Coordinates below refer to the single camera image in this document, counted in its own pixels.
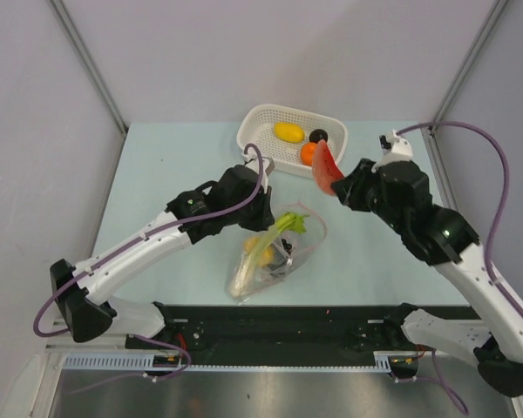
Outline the fake green lettuce leaf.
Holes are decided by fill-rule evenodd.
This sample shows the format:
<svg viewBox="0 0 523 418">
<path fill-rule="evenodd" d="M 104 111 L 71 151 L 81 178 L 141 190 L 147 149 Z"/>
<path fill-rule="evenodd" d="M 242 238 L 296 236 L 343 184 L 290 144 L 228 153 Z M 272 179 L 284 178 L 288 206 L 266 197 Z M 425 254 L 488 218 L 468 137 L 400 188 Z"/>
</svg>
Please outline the fake green lettuce leaf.
<svg viewBox="0 0 523 418">
<path fill-rule="evenodd" d="M 266 232 L 252 235 L 258 236 L 260 240 L 250 256 L 245 254 L 242 246 L 240 262 L 228 284 L 228 292 L 233 298 L 244 300 L 251 294 L 260 292 L 288 275 L 294 264 L 293 254 L 299 253 L 298 245 L 294 243 L 294 239 L 307 233 L 308 230 L 305 225 L 307 218 L 309 218 L 307 213 L 285 212 Z M 268 266 L 257 267 L 255 257 L 278 238 L 292 241 L 294 249 L 288 264 L 277 270 L 270 270 Z"/>
</svg>

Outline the fake watermelon slice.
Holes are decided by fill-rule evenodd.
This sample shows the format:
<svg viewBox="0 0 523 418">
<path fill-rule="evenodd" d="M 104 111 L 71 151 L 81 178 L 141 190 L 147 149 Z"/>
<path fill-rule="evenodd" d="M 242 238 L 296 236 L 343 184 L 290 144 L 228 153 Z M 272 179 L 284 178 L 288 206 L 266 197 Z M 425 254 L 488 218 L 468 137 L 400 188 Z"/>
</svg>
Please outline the fake watermelon slice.
<svg viewBox="0 0 523 418">
<path fill-rule="evenodd" d="M 332 185 L 345 178 L 336 165 L 328 143 L 320 140 L 312 158 L 312 177 L 318 188 L 329 196 L 336 196 Z"/>
</svg>

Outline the clear zip top bag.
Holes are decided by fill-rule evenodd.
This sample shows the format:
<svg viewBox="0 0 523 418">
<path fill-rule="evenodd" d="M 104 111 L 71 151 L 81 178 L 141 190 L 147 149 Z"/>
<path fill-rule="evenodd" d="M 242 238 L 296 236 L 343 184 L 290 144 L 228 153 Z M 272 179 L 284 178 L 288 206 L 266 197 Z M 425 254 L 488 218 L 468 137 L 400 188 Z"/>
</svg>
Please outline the clear zip top bag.
<svg viewBox="0 0 523 418">
<path fill-rule="evenodd" d="M 229 296 L 242 304 L 285 281 L 325 241 L 324 219 L 301 202 L 277 208 L 275 223 L 244 239 L 240 258 L 228 280 Z"/>
</svg>

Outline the orange fake orange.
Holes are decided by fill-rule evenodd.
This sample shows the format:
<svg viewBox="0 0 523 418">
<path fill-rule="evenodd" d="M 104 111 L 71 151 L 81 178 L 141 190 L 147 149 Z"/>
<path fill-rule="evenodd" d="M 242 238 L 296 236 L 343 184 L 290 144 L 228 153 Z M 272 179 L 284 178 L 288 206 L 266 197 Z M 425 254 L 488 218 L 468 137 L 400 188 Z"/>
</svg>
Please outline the orange fake orange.
<svg viewBox="0 0 523 418">
<path fill-rule="evenodd" d="M 308 142 L 300 150 L 300 160 L 303 165 L 312 166 L 317 143 Z"/>
</svg>

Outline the dark purple fake plum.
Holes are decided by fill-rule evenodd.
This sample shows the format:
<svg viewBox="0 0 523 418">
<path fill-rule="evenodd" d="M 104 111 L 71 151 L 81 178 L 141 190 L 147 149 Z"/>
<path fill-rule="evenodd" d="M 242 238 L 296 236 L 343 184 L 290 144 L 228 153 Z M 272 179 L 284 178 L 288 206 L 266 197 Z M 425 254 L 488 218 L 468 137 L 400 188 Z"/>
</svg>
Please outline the dark purple fake plum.
<svg viewBox="0 0 523 418">
<path fill-rule="evenodd" d="M 311 143 L 319 143 L 321 140 L 328 142 L 329 135 L 324 129 L 315 129 L 309 135 L 309 141 Z"/>
</svg>

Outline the yellow fake lemon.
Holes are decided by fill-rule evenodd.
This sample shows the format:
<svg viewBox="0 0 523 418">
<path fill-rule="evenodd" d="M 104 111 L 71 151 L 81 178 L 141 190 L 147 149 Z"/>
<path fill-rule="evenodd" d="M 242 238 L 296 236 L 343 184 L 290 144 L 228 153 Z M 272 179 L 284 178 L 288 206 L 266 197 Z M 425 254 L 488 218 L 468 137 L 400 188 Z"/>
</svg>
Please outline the yellow fake lemon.
<svg viewBox="0 0 523 418">
<path fill-rule="evenodd" d="M 280 140 L 291 144 L 299 144 L 305 138 L 304 130 L 300 126 L 286 122 L 276 123 L 274 134 Z"/>
</svg>

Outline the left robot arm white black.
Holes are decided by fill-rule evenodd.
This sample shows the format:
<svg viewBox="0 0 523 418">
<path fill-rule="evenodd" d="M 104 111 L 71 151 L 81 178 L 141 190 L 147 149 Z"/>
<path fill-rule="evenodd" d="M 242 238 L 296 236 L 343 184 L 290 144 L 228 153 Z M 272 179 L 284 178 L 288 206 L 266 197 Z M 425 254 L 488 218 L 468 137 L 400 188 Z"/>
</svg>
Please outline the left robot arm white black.
<svg viewBox="0 0 523 418">
<path fill-rule="evenodd" d="M 133 334 L 146 337 L 155 347 L 169 346 L 175 327 L 159 303 L 136 303 L 114 294 L 159 260 L 227 226 L 267 230 L 275 222 L 268 184 L 272 170 L 269 158 L 235 165 L 219 180 L 180 193 L 145 227 L 100 255 L 76 264 L 54 263 L 52 290 L 73 340 L 84 343 L 104 334 Z"/>
</svg>

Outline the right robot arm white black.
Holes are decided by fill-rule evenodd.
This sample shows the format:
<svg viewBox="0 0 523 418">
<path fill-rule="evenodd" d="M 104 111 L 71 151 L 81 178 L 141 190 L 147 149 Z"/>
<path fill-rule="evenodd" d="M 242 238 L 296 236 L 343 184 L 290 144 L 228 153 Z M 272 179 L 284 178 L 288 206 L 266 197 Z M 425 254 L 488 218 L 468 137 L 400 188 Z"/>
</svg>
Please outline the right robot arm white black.
<svg viewBox="0 0 523 418">
<path fill-rule="evenodd" d="M 523 318 L 509 291 L 488 278 L 478 234 L 459 212 L 433 203 L 418 165 L 375 167 L 363 158 L 351 174 L 338 173 L 330 189 L 349 209 L 376 214 L 411 255 L 457 288 L 485 325 L 475 331 L 403 303 L 385 319 L 386 342 L 395 349 L 411 343 L 436 348 L 476 367 L 500 394 L 523 396 Z"/>
</svg>

